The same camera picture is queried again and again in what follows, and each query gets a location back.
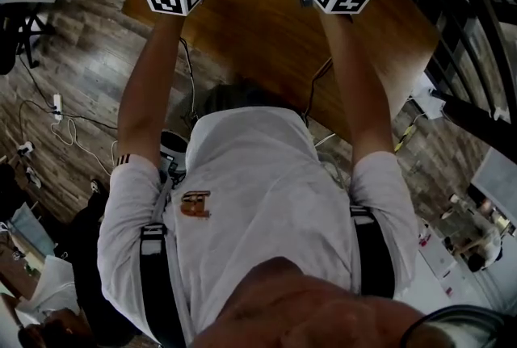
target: white t-shirt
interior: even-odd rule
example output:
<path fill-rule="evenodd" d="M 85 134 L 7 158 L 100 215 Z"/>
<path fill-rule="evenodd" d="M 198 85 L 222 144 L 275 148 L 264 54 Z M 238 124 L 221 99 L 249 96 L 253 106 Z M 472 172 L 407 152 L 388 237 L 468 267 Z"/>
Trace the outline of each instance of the white t-shirt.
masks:
<path fill-rule="evenodd" d="M 81 312 L 75 290 L 72 265 L 54 256 L 47 256 L 40 280 L 30 300 L 21 300 L 16 313 L 24 326 L 42 324 L 52 312 L 70 309 Z"/>
<path fill-rule="evenodd" d="M 473 220 L 476 227 L 481 230 L 482 242 L 479 247 L 481 248 L 481 256 L 485 258 L 483 267 L 488 267 L 495 262 L 501 252 L 501 233 L 497 226 L 490 223 L 478 212 L 473 213 Z"/>
<path fill-rule="evenodd" d="M 307 275 L 360 291 L 348 194 L 317 159 L 296 113 L 245 107 L 206 115 L 192 132 L 186 160 L 187 176 L 172 192 L 163 220 L 176 239 L 196 333 L 216 320 L 246 274 L 271 258 L 284 257 Z M 150 221 L 160 188 L 158 170 L 143 157 L 131 155 L 115 168 L 99 238 L 105 297 L 148 335 L 140 230 Z M 193 191 L 209 192 L 209 218 L 181 212 L 183 195 Z M 373 153 L 357 163 L 351 197 L 373 209 L 400 291 L 413 276 L 418 231 L 395 156 Z"/>

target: plug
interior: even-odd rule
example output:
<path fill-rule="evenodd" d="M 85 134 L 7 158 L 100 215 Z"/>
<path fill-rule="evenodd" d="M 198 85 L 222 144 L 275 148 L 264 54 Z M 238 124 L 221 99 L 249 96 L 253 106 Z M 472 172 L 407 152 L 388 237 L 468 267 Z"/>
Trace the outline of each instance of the plug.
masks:
<path fill-rule="evenodd" d="M 63 97 L 61 94 L 54 94 L 54 118 L 59 122 L 63 119 Z"/>
<path fill-rule="evenodd" d="M 20 157 L 27 156 L 31 151 L 34 151 L 34 144 L 26 141 L 24 145 L 18 146 L 18 155 Z"/>

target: black cable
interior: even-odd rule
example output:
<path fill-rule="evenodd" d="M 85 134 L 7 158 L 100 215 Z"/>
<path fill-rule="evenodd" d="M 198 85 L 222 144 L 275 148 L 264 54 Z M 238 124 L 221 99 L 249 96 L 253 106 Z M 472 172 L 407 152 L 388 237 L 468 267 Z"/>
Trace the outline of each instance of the black cable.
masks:
<path fill-rule="evenodd" d="M 35 87 L 35 88 L 38 90 L 38 92 L 40 93 L 41 98 L 45 101 L 45 104 L 47 104 L 47 107 L 48 107 L 48 108 L 54 108 L 54 106 L 53 106 L 52 104 L 50 104 L 50 103 L 47 101 L 47 99 L 46 99 L 45 95 L 43 94 L 43 91 L 40 89 L 40 86 L 38 86 L 38 83 L 36 82 L 36 80 L 35 80 L 34 76 L 32 75 L 31 70 L 30 70 L 30 69 L 25 65 L 25 62 L 23 62 L 23 59 L 22 59 L 21 54 L 19 54 L 19 55 L 18 55 L 18 58 L 19 58 L 20 62 L 22 63 L 22 65 L 23 65 L 23 66 L 25 67 L 25 69 L 27 70 L 27 72 L 29 73 L 29 75 L 31 76 L 31 78 L 32 78 L 32 82 L 34 82 L 34 87 Z"/>
<path fill-rule="evenodd" d="M 23 126 L 22 126 L 22 108 L 26 103 L 33 104 L 34 106 L 36 106 L 40 110 L 42 110 L 42 112 L 45 112 L 47 114 L 54 114 L 54 115 L 58 114 L 58 115 L 62 115 L 63 117 L 69 117 L 71 119 L 85 119 L 86 121 L 91 121 L 92 123 L 96 123 L 96 124 L 102 125 L 106 128 L 110 128 L 111 130 L 117 129 L 117 127 L 113 127 L 111 125 L 101 123 L 100 121 L 97 121 L 96 119 L 91 119 L 90 117 L 85 117 L 84 115 L 59 114 L 59 113 L 56 113 L 53 109 L 50 111 L 47 111 L 47 110 L 45 110 L 45 108 L 43 108 L 41 105 L 35 103 L 34 101 L 32 101 L 30 99 L 24 99 L 22 101 L 22 103 L 19 105 L 19 109 L 18 109 L 19 133 L 20 133 L 20 136 L 22 137 L 22 142 L 25 140 L 25 134 L 23 133 Z"/>
<path fill-rule="evenodd" d="M 309 126 L 309 121 L 307 120 L 307 117 L 309 117 L 309 113 L 313 108 L 314 88 L 316 80 L 323 77 L 331 67 L 332 58 L 329 58 L 327 61 L 325 61 L 325 64 L 323 64 L 322 67 L 314 74 L 313 80 L 310 85 L 310 96 L 309 101 L 307 102 L 307 108 L 305 108 L 305 112 L 301 115 L 301 119 L 304 120 L 304 123 L 307 127 Z"/>
<path fill-rule="evenodd" d="M 113 127 L 109 124 L 105 124 L 105 123 L 102 123 L 100 121 L 97 121 L 96 119 L 91 119 L 90 117 L 85 117 L 84 115 L 71 115 L 71 114 L 63 114 L 63 113 L 56 113 L 56 112 L 53 112 L 53 114 L 57 114 L 57 115 L 62 115 L 63 117 L 69 117 L 71 119 L 85 119 L 86 121 L 91 121 L 92 123 L 96 123 L 98 125 L 102 125 L 106 128 L 110 128 L 111 130 L 118 130 L 117 127 Z"/>
<path fill-rule="evenodd" d="M 188 45 L 184 38 L 179 38 L 179 42 L 183 45 L 183 48 L 185 50 L 185 57 L 187 58 L 188 63 L 188 71 L 191 79 L 192 84 L 192 94 L 191 94 L 191 110 L 189 113 L 182 115 L 183 122 L 189 127 L 192 128 L 192 120 L 194 120 L 194 123 L 198 120 L 197 111 L 195 110 L 195 85 L 194 85 L 194 73 L 192 72 L 192 63 L 191 63 L 191 57 L 190 53 L 188 52 Z"/>
<path fill-rule="evenodd" d="M 19 134 L 22 137 L 21 142 L 23 143 L 25 141 L 25 134 L 23 133 L 23 126 L 22 126 L 22 108 L 26 103 L 34 104 L 36 107 L 38 107 L 42 112 L 50 113 L 52 114 L 52 111 L 45 110 L 41 105 L 36 104 L 34 101 L 30 99 L 24 99 L 22 103 L 19 105 L 18 109 L 18 125 L 19 125 Z"/>
<path fill-rule="evenodd" d="M 50 108 L 50 111 L 46 111 L 42 106 L 36 104 L 34 101 L 31 101 L 30 99 L 25 99 L 25 100 L 22 101 L 22 103 L 19 105 L 19 110 L 18 110 L 19 132 L 20 132 L 20 136 L 22 137 L 22 141 L 25 140 L 25 136 L 24 136 L 24 133 L 23 133 L 23 126 L 22 126 L 22 108 L 23 108 L 23 105 L 25 105 L 26 103 L 34 104 L 40 110 L 42 110 L 43 112 L 46 112 L 48 114 L 62 115 L 63 117 L 69 117 L 71 119 L 85 119 L 86 121 L 91 121 L 92 123 L 96 123 L 96 124 L 102 125 L 102 126 L 104 126 L 106 128 L 110 128 L 111 130 L 116 130 L 117 129 L 117 127 L 113 127 L 113 126 L 111 126 L 109 124 L 102 123 L 102 122 L 100 122 L 100 121 L 98 121 L 96 119 L 91 119 L 90 117 L 85 117 L 84 115 L 71 115 L 71 114 L 63 114 L 63 113 L 55 112 L 54 111 L 55 107 L 47 101 L 47 98 L 43 94 L 43 91 L 40 89 L 40 86 L 38 86 L 37 81 L 35 80 L 34 76 L 32 75 L 31 70 L 25 65 L 25 62 L 23 62 L 22 56 L 18 55 L 18 58 L 19 58 L 20 62 L 22 63 L 22 65 L 27 70 L 27 72 L 29 73 L 29 75 L 31 76 L 32 82 L 34 82 L 34 87 L 40 93 L 41 98 L 45 101 L 45 104 L 47 104 L 47 107 Z"/>

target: desk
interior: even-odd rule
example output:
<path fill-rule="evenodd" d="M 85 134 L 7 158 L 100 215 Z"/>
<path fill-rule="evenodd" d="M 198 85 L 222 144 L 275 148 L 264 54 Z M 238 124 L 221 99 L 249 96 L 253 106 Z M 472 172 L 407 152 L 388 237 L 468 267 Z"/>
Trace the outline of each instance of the desk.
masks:
<path fill-rule="evenodd" d="M 158 17 L 146 0 L 126 0 L 123 12 L 149 25 Z M 411 0 L 371 0 L 354 23 L 394 117 L 431 59 L 438 36 Z M 330 56 L 316 11 L 298 0 L 204 0 L 187 17 L 182 36 L 302 111 L 313 75 Z M 350 140 L 331 73 L 317 81 L 311 116 Z"/>

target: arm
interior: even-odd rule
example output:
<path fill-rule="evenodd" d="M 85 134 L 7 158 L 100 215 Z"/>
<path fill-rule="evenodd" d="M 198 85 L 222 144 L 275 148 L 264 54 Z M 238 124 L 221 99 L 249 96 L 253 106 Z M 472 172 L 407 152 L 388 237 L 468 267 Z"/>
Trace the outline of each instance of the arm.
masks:
<path fill-rule="evenodd" d="M 119 153 L 131 154 L 111 174 L 98 242 L 104 297 L 137 328 L 151 335 L 140 279 L 141 228 L 151 221 L 162 188 L 160 137 L 184 17 L 162 16 L 129 78 L 119 111 Z"/>
<path fill-rule="evenodd" d="M 354 25 L 341 15 L 320 16 L 351 131 L 351 200 L 371 209 L 379 222 L 400 291 L 414 277 L 418 226 L 410 193 L 393 155 L 388 99 L 355 36 Z"/>
<path fill-rule="evenodd" d="M 455 250 L 454 254 L 455 255 L 457 255 L 457 254 L 464 254 L 467 250 L 471 250 L 472 248 L 474 248 L 476 246 L 479 246 L 482 243 L 483 243 L 483 237 L 480 237 L 476 241 L 471 241 L 466 246 L 463 246 L 462 248 L 459 248 L 459 249 Z"/>
<path fill-rule="evenodd" d="M 119 155 L 137 154 L 156 167 L 183 16 L 163 15 L 138 58 L 120 103 Z"/>
<path fill-rule="evenodd" d="M 355 36 L 354 25 L 341 15 L 320 12 L 320 18 L 351 132 L 354 164 L 370 153 L 392 153 L 388 99 L 359 38 Z"/>

